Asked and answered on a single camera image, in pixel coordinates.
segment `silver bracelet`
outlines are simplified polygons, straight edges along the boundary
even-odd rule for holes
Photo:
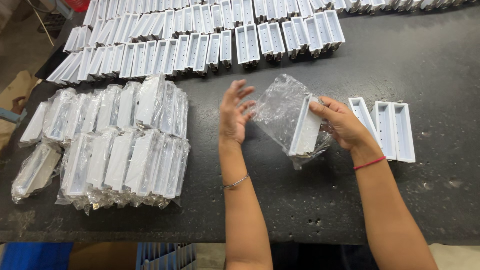
[[[224,185],[223,188],[231,188],[231,187],[234,187],[238,184],[240,184],[240,182],[242,182],[243,180],[247,179],[248,178],[248,172],[247,172],[247,175],[245,175],[245,177],[243,177],[242,179],[240,179],[238,182],[235,182],[233,184],[229,184],[229,185]]]

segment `wrist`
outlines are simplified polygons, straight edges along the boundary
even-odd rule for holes
[[[373,138],[361,140],[350,149],[354,166],[360,166],[384,156],[382,149]]]

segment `person's left hand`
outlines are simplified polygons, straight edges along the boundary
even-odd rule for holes
[[[239,144],[245,139],[245,124],[252,117],[251,113],[243,115],[243,112],[255,101],[246,101],[240,106],[240,101],[252,93],[255,88],[253,86],[245,87],[247,80],[233,81],[230,88],[223,95],[222,104],[220,105],[220,126],[219,141],[234,141]]]

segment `person's right hand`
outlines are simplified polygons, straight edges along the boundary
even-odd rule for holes
[[[318,97],[318,99],[325,105],[310,102],[310,110],[332,123],[332,136],[343,149],[351,151],[355,146],[374,141],[367,128],[345,104],[329,97]]]

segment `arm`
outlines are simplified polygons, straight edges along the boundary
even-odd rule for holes
[[[254,102],[237,105],[254,88],[241,90],[245,83],[245,80],[233,81],[220,106],[218,154],[223,185],[247,175],[240,146],[245,139],[245,123],[251,115],[242,114]],[[250,177],[224,189],[224,194],[227,269],[272,269],[267,228]]]
[[[324,105],[311,103],[310,110],[328,119],[333,137],[350,151],[355,166],[383,157],[368,130],[348,107],[320,97]],[[398,191],[386,160],[356,170],[365,216],[368,243],[382,270],[436,270],[427,243]]]

